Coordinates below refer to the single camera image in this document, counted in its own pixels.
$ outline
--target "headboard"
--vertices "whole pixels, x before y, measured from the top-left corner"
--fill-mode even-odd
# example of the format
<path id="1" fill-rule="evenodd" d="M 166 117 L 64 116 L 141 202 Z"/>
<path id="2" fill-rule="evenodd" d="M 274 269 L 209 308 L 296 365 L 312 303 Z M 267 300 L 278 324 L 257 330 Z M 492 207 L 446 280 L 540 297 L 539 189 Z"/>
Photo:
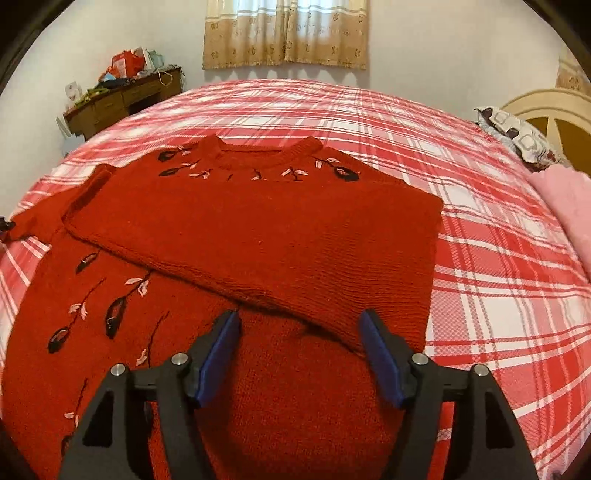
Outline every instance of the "headboard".
<path id="1" fill-rule="evenodd" d="M 573 167 L 591 176 L 591 97 L 562 88 L 534 90 L 502 109 L 533 124 Z"/>

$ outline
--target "pillow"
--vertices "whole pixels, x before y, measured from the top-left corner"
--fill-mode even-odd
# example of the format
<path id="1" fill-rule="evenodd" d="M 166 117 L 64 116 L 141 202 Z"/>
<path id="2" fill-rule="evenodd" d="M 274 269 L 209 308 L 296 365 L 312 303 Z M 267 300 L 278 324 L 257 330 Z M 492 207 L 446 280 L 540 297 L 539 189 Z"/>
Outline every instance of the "pillow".
<path id="1" fill-rule="evenodd" d="M 489 125 L 512 141 L 517 154 L 531 171 L 545 170 L 555 164 L 573 168 L 542 132 L 525 120 L 496 107 L 479 108 L 478 112 Z"/>
<path id="2" fill-rule="evenodd" d="M 519 150 L 513 144 L 512 139 L 507 137 L 505 134 L 499 132 L 492 124 L 490 124 L 488 119 L 484 118 L 484 116 L 482 115 L 482 112 L 480 110 L 476 109 L 476 114 L 478 116 L 478 121 L 476 122 L 476 124 L 480 128 L 482 128 L 491 137 L 496 138 L 499 142 L 501 142 L 505 146 L 505 148 L 507 148 L 507 149 L 511 150 L 513 153 L 516 153 L 517 155 L 521 156 L 519 154 Z"/>

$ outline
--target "red bag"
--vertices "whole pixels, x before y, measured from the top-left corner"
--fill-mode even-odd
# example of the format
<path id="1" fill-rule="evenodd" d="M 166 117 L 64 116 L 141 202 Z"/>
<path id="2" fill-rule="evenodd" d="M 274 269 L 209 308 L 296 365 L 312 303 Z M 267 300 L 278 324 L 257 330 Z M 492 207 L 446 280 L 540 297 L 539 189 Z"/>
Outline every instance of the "red bag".
<path id="1" fill-rule="evenodd" d="M 131 50 L 125 50 L 113 57 L 112 65 L 119 72 L 120 78 L 131 78 L 144 68 L 145 59 L 138 57 Z"/>

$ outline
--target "red sweater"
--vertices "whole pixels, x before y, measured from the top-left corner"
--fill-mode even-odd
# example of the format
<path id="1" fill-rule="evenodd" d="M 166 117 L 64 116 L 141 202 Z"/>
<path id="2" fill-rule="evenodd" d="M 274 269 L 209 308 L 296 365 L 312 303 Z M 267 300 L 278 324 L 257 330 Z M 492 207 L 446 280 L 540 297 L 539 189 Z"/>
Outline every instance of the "red sweater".
<path id="1" fill-rule="evenodd" d="M 158 365 L 239 308 L 227 381 L 196 414 L 219 478 L 378 478 L 401 414 L 376 393 L 356 321 L 374 308 L 423 349 L 441 207 L 314 138 L 281 150 L 212 136 L 97 167 L 5 238 L 52 245 L 8 345 L 9 434 L 55 479 L 113 364 Z M 166 479 L 157 421 L 151 454 Z"/>

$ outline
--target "beige curtain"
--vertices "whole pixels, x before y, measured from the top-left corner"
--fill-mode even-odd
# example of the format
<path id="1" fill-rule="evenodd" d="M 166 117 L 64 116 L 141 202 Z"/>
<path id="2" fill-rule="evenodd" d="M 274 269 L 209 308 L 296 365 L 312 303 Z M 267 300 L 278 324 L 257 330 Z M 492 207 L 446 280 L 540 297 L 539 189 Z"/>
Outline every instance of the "beige curtain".
<path id="1" fill-rule="evenodd" d="M 591 96 L 591 82 L 589 82 L 587 75 L 585 75 L 573 53 L 566 46 L 564 46 L 560 54 L 556 86 L 577 90 Z"/>
<path id="2" fill-rule="evenodd" d="M 208 0 L 203 68 L 286 61 L 365 70 L 368 0 Z"/>

